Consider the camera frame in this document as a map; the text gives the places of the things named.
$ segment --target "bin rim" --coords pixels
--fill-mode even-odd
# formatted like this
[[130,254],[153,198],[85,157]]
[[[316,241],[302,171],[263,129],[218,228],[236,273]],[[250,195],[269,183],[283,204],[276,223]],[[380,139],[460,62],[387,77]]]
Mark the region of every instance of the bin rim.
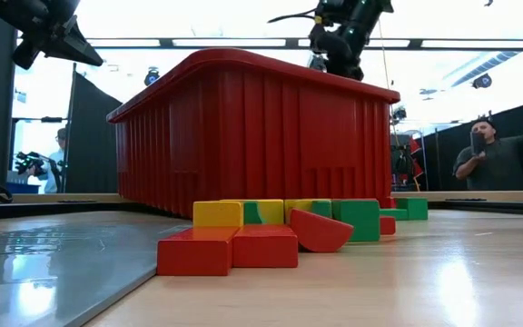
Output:
[[106,116],[106,121],[111,124],[121,122],[126,115],[132,113],[142,104],[150,101],[154,96],[166,92],[182,80],[215,64],[246,65],[255,68],[261,67],[269,72],[283,74],[298,79],[305,79],[314,84],[322,84],[325,87],[330,88],[334,86],[351,92],[368,94],[385,100],[389,104],[395,104],[400,101],[400,94],[396,91],[365,84],[350,78],[323,73],[314,69],[290,64],[279,59],[255,54],[238,48],[209,48],[189,54],[167,74],[143,89],[139,94],[133,96],[126,103],[110,112]]

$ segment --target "toy block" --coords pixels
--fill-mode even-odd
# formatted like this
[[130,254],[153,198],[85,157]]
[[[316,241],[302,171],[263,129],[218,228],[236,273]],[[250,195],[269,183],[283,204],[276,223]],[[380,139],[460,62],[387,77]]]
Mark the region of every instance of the toy block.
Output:
[[313,200],[286,200],[284,201],[286,223],[290,223],[291,209],[299,209],[305,212],[311,212]]
[[254,201],[243,202],[243,224],[262,224],[265,221],[260,216],[258,203]]
[[406,209],[380,209],[380,214],[395,217],[397,222],[409,219],[409,212]]
[[235,268],[296,268],[298,237],[285,224],[245,225],[233,237]]
[[397,223],[395,217],[381,216],[380,217],[380,234],[394,235],[397,232]]
[[429,219],[429,207],[426,198],[397,199],[397,208],[407,210],[409,220]]
[[296,208],[291,210],[291,228],[298,235],[300,245],[315,253],[337,252],[354,231],[351,224]]
[[354,226],[354,242],[380,239],[380,214],[377,200],[336,200],[332,202],[334,219]]
[[238,227],[196,227],[159,241],[157,275],[227,276],[238,231]]
[[243,205],[240,202],[195,202],[192,206],[194,227],[242,227]]
[[256,202],[260,217],[267,224],[284,224],[283,200],[223,200],[224,202]]
[[332,201],[317,200],[312,201],[311,212],[324,217],[332,218]]

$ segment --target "red block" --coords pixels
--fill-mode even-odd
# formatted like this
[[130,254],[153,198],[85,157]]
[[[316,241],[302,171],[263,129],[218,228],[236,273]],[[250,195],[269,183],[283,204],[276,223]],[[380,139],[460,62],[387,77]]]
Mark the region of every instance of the red block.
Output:
[[351,224],[298,209],[291,210],[290,225],[301,246],[316,253],[337,252],[354,231]]
[[159,241],[159,276],[227,276],[237,227],[197,227]]
[[233,267],[296,268],[298,237],[287,225],[245,225],[233,238]]
[[381,216],[380,217],[380,234],[394,235],[397,231],[397,223],[395,217]]

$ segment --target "green block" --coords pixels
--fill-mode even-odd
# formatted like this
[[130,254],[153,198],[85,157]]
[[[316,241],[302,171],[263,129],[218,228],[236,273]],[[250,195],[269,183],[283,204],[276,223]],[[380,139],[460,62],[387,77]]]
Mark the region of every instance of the green block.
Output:
[[409,219],[409,213],[406,209],[380,209],[380,215],[395,217],[397,222]]
[[332,218],[332,202],[326,200],[312,201],[311,212]]
[[409,220],[429,219],[429,207],[425,198],[397,199],[397,207],[407,210]]
[[337,200],[332,202],[334,219],[354,226],[350,241],[380,240],[379,202],[372,200]]
[[258,203],[247,201],[243,203],[243,224],[264,224]]

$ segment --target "person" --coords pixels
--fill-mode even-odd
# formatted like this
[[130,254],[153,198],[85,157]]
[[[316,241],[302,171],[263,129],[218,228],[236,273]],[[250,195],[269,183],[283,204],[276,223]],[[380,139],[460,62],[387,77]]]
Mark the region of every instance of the person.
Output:
[[[50,154],[48,158],[54,160],[56,164],[64,160],[64,150],[65,150],[65,140],[66,140],[66,130],[65,128],[60,128],[58,130],[57,136],[55,137],[55,140],[58,142],[58,145],[60,146],[60,149],[53,154]],[[54,173],[52,172],[51,166],[48,162],[44,164],[42,167],[44,170],[44,174],[37,176],[37,178],[40,181],[46,181],[45,187],[44,187],[44,193],[58,193],[58,187],[55,183]],[[62,172],[62,166],[57,165],[57,168],[60,172]],[[33,176],[35,173],[35,168],[32,167],[28,170],[28,173],[30,176]]]
[[472,133],[483,134],[486,147],[474,155],[471,146],[463,149],[453,167],[459,180],[467,180],[471,191],[521,191],[523,172],[523,135],[498,138],[494,124],[479,118],[471,126]]

